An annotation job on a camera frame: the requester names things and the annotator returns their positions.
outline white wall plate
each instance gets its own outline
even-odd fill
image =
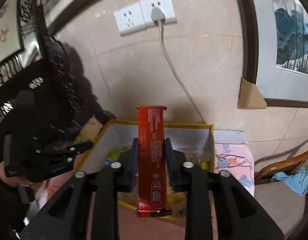
[[[114,12],[121,36],[146,29],[140,3],[134,3]]]
[[[146,27],[155,25],[151,17],[153,7],[158,7],[163,11],[165,23],[177,22],[172,0],[141,0],[140,5]]]

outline cable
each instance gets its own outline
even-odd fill
[[[159,29],[159,43],[161,44],[161,49],[162,49],[163,52],[164,52],[164,55],[165,55],[165,57],[166,57],[166,59],[167,59],[167,62],[168,62],[168,64],[169,64],[169,66],[170,66],[170,69],[172,70],[172,72],[173,72],[175,78],[177,79],[178,83],[182,86],[183,90],[184,90],[185,93],[187,94],[189,100],[192,102],[193,106],[194,106],[195,109],[197,110],[197,112],[198,112],[198,114],[200,115],[200,117],[201,117],[203,123],[206,124],[205,121],[204,121],[203,116],[201,115],[201,112],[198,110],[197,106],[195,105],[194,100],[193,100],[193,98],[191,97],[190,93],[187,91],[185,85],[184,85],[183,82],[180,80],[180,77],[178,76],[178,74],[177,74],[177,72],[176,72],[176,70],[175,70],[175,68],[174,68],[173,63],[172,63],[170,57],[168,56],[168,53],[167,53],[167,50],[166,50],[166,48],[165,48],[164,41],[163,41],[163,22],[162,22],[162,21],[165,19],[164,13],[161,11],[160,8],[154,7],[153,10],[152,10],[152,15],[151,15],[151,17],[152,17],[152,20],[153,20],[154,22],[157,22],[157,23],[158,23],[158,29]]]

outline blue leaf print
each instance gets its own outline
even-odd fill
[[[228,150],[229,149],[229,144],[223,144],[223,149],[224,149],[224,151]]]
[[[229,166],[229,160],[225,159],[218,163],[218,168],[227,168]]]
[[[241,185],[243,185],[244,188],[249,188],[253,185],[252,182],[247,179],[246,174],[241,175],[238,181],[240,182]]]

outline red wrapper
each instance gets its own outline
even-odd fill
[[[138,115],[139,217],[169,214],[166,202],[166,167],[163,111],[165,106],[140,106]]]

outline silver screw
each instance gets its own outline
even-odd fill
[[[194,167],[194,163],[192,163],[192,162],[184,162],[184,163],[183,163],[183,166],[184,166],[185,168],[190,169],[190,168]]]
[[[122,165],[119,162],[111,163],[111,168],[113,168],[113,169],[118,169],[120,166],[122,166]]]
[[[220,174],[220,176],[222,176],[224,178],[228,178],[231,175],[230,172],[227,171],[227,170],[222,170],[222,171],[220,171],[219,174]]]
[[[81,179],[85,176],[85,172],[84,171],[78,171],[77,173],[75,173],[75,177],[78,179]]]

